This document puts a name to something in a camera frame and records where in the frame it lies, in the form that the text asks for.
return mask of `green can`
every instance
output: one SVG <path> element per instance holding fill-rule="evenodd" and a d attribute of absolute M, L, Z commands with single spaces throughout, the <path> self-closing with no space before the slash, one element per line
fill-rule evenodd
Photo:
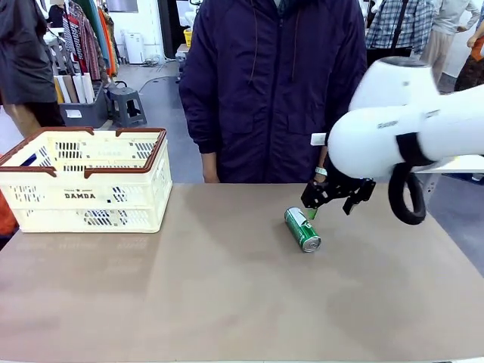
<path fill-rule="evenodd" d="M 285 212 L 284 219 L 304 252 L 315 252 L 321 246 L 321 237 L 301 209 L 292 206 Z"/>

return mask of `basket rim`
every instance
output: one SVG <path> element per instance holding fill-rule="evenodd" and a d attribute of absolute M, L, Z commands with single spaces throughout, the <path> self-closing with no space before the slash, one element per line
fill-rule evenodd
<path fill-rule="evenodd" d="M 87 132 L 90 135 L 95 135 L 95 130 L 92 127 L 43 127 L 31 136 L 22 140 L 16 147 L 8 151 L 3 157 L 0 157 L 0 172 L 45 172 L 57 178 L 56 169 L 53 166 L 3 166 L 13 155 L 18 153 L 26 147 L 31 141 L 38 138 L 44 132 Z M 146 159 L 146 163 L 142 168 L 86 168 L 84 170 L 84 178 L 88 179 L 93 174 L 146 174 L 153 168 L 154 161 L 160 152 L 161 144 L 165 140 L 166 130 L 162 128 L 146 128 L 146 129 L 130 129 L 121 128 L 116 130 L 116 137 L 122 133 L 129 132 L 159 132 L 156 144 L 151 151 L 150 156 Z"/>

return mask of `gray plastic stool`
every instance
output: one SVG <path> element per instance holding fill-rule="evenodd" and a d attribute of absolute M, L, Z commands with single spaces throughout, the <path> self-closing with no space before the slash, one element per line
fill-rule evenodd
<path fill-rule="evenodd" d="M 137 91 L 130 87 L 109 87 L 113 121 L 121 127 L 146 125 L 143 105 Z"/>

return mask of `khaki pants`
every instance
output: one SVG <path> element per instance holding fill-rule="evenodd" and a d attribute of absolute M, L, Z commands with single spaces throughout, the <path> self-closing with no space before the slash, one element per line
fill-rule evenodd
<path fill-rule="evenodd" d="M 14 121 L 15 126 L 24 138 L 28 138 L 41 128 L 36 117 L 27 106 L 22 104 L 4 104 L 3 108 Z"/>
<path fill-rule="evenodd" d="M 420 57 L 421 61 L 432 66 L 433 78 L 436 84 L 439 84 L 440 76 L 444 70 L 445 60 L 447 59 L 448 50 L 451 47 L 454 35 L 444 34 L 432 30 L 429 42 L 423 50 Z"/>

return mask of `gray bin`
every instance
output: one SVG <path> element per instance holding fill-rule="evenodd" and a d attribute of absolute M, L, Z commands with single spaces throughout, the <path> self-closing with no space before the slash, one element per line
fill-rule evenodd
<path fill-rule="evenodd" d="M 107 98 L 101 82 L 93 82 L 96 99 L 93 104 L 60 104 L 66 126 L 91 126 L 100 128 L 108 119 Z"/>

